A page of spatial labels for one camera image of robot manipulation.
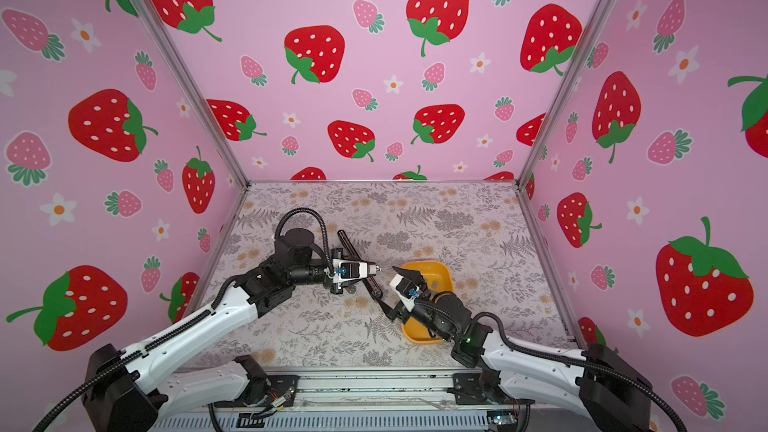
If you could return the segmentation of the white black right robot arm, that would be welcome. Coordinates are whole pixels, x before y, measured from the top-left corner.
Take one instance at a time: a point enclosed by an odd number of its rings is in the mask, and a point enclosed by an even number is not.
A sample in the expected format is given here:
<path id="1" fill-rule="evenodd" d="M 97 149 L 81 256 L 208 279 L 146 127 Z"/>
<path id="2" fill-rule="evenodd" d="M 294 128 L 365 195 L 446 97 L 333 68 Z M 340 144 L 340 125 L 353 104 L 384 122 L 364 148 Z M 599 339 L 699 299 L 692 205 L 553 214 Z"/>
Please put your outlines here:
<path id="1" fill-rule="evenodd" d="M 455 361 L 489 374 L 491 393 L 569 410 L 601 431 L 648 430 L 652 386 L 607 346 L 563 349 L 514 339 L 498 316 L 474 315 L 455 294 L 432 292 L 416 270 L 397 268 L 390 287 L 399 299 L 395 316 L 452 343 Z"/>

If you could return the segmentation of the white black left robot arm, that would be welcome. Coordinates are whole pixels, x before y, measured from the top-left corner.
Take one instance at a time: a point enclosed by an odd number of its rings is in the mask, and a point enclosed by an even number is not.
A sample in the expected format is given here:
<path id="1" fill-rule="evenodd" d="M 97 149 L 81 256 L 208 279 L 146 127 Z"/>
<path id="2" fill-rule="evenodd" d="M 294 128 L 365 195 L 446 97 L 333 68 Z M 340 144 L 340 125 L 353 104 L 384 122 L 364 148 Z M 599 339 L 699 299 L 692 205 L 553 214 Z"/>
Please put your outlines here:
<path id="1" fill-rule="evenodd" d="M 147 431 L 159 420 L 219 402 L 281 406 L 284 398 L 249 355 L 212 369 L 180 369 L 231 331 L 287 301 L 299 285 L 321 284 L 340 293 L 379 270 L 342 248 L 324 251 L 306 229 L 277 235 L 273 254 L 232 277 L 212 303 L 123 350 L 107 345 L 91 355 L 86 376 L 91 384 L 82 402 L 95 430 Z"/>

